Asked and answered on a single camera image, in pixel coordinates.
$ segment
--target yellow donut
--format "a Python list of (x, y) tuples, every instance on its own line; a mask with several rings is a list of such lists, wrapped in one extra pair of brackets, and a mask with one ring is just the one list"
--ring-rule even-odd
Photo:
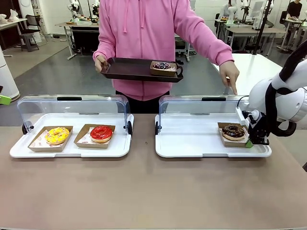
[(69, 130), (63, 127), (57, 127), (50, 130), (45, 139), (49, 145), (59, 145), (63, 143), (69, 135)]

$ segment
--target person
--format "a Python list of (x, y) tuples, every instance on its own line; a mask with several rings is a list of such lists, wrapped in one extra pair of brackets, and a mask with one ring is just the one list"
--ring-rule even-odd
[[(294, 19), (297, 20), (301, 10), (302, 10), (302, 4), (300, 3), (301, 0), (294, 0), (292, 2), (289, 3), (288, 8), (287, 8), (287, 15), (289, 19)], [(287, 28), (288, 27), (289, 22), (285, 21), (284, 25)], [(287, 36), (286, 36), (286, 40), (285, 40), (285, 45), (287, 45), (289, 43), (290, 37), (291, 37), (291, 33), (295, 32), (297, 28), (296, 27), (289, 27), (289, 30), (287, 31)]]
[(290, 19), (298, 19), (302, 9), (302, 4), (300, 3), (300, 1), (301, 0), (294, 0), (289, 3), (287, 13), (290, 16)]
[[(239, 71), (232, 49), (196, 16), (189, 0), (100, 0), (99, 13), (99, 46), (93, 55), (98, 72), (108, 68), (112, 57), (175, 61), (176, 33), (219, 65), (224, 85), (228, 86), (228, 77), (236, 94)], [(136, 80), (112, 80), (112, 84), (116, 94), (127, 97), (133, 114), (159, 113), (159, 99), (172, 87)]]

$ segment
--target floor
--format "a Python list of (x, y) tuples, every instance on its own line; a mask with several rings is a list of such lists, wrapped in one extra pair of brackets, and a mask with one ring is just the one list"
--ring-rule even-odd
[[(23, 57), (16, 55), (14, 61), (25, 63), (18, 68), (13, 68), (16, 66), (13, 59), (6, 59), (22, 97), (29, 94), (115, 93), (111, 81), (96, 73), (91, 56), (76, 56), (68, 61), (69, 50), (63, 46), (63, 43), (55, 41), (50, 46), (41, 47), (40, 51), (24, 53)], [(34, 55), (39, 57), (40, 61), (35, 60)], [(287, 54), (281, 54), (274, 49), (269, 59), (283, 66), (287, 57)], [(224, 86), (221, 79), (207, 59), (198, 55), (191, 56), (190, 63), (187, 63), (183, 57), (179, 59), (184, 62), (185, 78), (174, 84), (171, 90), (172, 95), (223, 94)], [(17, 102), (9, 106), (0, 105), (0, 126), (22, 125), (23, 121), (16, 105)], [(283, 138), (283, 143), (298, 162), (304, 165), (307, 162), (307, 156), (302, 150), (305, 148), (304, 139), (306, 139), (307, 130), (304, 129), (307, 125), (301, 125), (299, 128), (295, 135)]]
[(19, 47), (11, 48), (4, 52), (5, 55), (12, 55), (12, 57), (6, 57), (5, 60), (13, 78), (19, 77), (37, 64), (65, 49), (67, 42), (61, 42), (60, 39), (48, 38), (48, 43), (43, 41), (38, 45), (39, 50), (35, 50), (35, 52), (27, 52), (26, 50), (21, 52), (21, 48)]

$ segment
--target transparent lid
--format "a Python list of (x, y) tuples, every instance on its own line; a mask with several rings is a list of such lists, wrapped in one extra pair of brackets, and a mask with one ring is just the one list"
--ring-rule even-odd
[[(159, 101), (159, 130), (163, 118), (176, 115), (235, 114), (242, 96), (164, 96)], [(240, 100), (241, 110), (248, 110), (248, 97)]]
[(114, 115), (128, 129), (128, 100), (122, 95), (30, 95), (19, 100), (17, 108), (27, 132), (47, 114)]

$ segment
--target hand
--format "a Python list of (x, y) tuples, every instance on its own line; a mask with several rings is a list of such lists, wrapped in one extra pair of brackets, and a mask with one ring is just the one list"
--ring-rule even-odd
[(104, 55), (98, 55), (95, 60), (95, 68), (98, 73), (107, 70), (108, 64)]
[(239, 73), (240, 72), (233, 61), (227, 61), (220, 65), (220, 76), (222, 78), (223, 84), (225, 87), (229, 87), (227, 80), (227, 78), (229, 78), (230, 86), (235, 95), (238, 94), (236, 91), (236, 80), (239, 76)]

